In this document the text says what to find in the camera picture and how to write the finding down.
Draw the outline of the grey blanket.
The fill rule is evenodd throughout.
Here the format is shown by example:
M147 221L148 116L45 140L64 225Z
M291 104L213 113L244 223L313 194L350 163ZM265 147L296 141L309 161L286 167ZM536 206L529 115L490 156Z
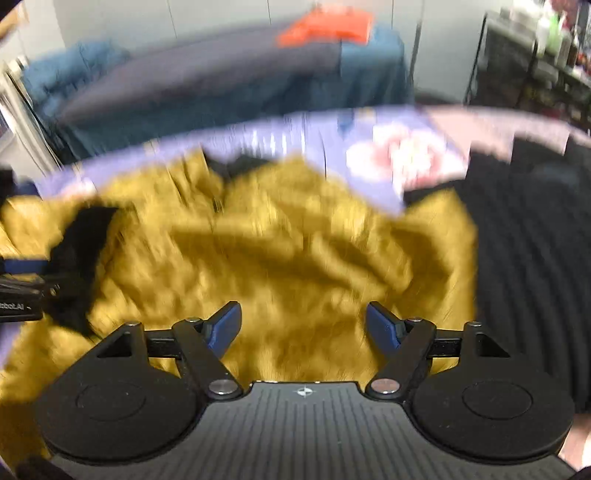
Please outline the grey blanket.
M341 44L281 47L281 30L280 24L250 25L134 55L67 100L57 122L74 123L188 95L221 94L276 74L338 70Z

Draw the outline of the black ribbed knit sweater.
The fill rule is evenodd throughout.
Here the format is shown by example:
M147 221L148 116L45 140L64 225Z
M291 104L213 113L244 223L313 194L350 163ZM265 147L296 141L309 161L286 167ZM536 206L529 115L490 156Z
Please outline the black ribbed knit sweater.
M477 317L590 409L590 150L515 138L453 189L478 230Z

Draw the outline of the gold satin black-lined garment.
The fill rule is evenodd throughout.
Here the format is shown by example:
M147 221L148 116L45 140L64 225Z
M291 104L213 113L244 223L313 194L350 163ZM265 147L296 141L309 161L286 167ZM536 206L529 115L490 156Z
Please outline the gold satin black-lined garment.
M475 316L476 229L457 195L439 192L393 218L301 159L224 182L201 153L112 181L94 195L9 200L1 249L47 258L78 213L111 207L82 316L18 332L1 371L1 455L39 455L41 391L127 321L166 329L242 305L224 355L238 379L366 383L379 364L363 318L377 301L401 317L459 329Z

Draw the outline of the orange folded cloth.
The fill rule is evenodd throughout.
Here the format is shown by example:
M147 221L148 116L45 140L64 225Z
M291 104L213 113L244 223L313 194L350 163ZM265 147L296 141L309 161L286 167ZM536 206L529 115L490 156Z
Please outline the orange folded cloth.
M309 11L277 36L281 48L310 43L348 42L367 45L376 17L353 7L317 7Z

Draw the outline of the blue crumpled duvet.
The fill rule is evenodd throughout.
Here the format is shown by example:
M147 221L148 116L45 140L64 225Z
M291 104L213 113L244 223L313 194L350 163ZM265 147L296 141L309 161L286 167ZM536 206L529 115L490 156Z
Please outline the blue crumpled duvet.
M53 123L69 98L129 58L126 49L110 41L78 42L30 62L21 82L35 114L42 122Z

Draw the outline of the purple floral bed sheet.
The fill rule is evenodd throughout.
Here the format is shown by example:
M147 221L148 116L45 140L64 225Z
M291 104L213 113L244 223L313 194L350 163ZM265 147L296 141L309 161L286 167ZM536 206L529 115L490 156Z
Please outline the purple floral bed sheet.
M454 173L464 173L467 167L466 160L450 148L444 136L415 126L404 118L380 119L371 114L339 116L322 122L322 128L324 161L317 163L311 160L310 154L300 153L270 164L301 159L325 178L338 181L353 195L393 218L411 208L402 204L407 190L430 186ZM197 152L205 160L204 150L179 159ZM142 167L88 190L75 188L57 199L94 195L121 176L152 166L169 166L179 159Z

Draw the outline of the pink fuzzy blanket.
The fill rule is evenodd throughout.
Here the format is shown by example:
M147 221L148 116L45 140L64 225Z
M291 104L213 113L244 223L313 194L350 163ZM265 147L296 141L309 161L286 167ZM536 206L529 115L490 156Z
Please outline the pink fuzzy blanket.
M568 139L590 150L584 134L558 120L533 114L488 108L437 107L430 110L434 123L457 144L469 160L477 151L509 162L515 138L540 143L558 153ZM590 463L590 409L577 412L573 428L562 450L563 458L577 469Z

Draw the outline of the black metal storage rack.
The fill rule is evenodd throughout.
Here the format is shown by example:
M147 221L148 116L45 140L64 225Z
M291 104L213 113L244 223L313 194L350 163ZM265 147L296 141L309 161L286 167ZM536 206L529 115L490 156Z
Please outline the black metal storage rack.
M538 55L534 32L493 11L481 23L464 103L540 114L590 131L590 77Z

